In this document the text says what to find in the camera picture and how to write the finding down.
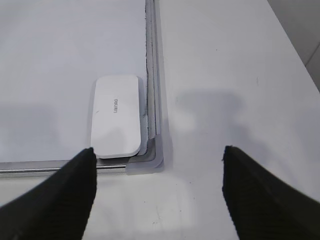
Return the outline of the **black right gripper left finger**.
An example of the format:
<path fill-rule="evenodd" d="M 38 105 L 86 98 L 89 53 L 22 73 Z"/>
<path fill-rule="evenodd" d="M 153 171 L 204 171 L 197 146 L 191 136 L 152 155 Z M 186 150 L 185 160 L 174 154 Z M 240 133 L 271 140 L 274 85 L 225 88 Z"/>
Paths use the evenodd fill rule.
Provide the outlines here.
<path fill-rule="evenodd" d="M 2 240 L 81 240 L 97 192 L 97 159 L 86 148 L 0 208 Z"/>

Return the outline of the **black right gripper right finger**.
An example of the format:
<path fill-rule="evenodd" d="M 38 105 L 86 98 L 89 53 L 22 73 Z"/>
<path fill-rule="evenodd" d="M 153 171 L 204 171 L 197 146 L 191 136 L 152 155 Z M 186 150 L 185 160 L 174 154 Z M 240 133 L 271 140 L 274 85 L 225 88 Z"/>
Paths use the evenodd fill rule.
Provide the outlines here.
<path fill-rule="evenodd" d="M 226 146 L 222 193 L 241 240 L 318 240 L 320 203 Z"/>

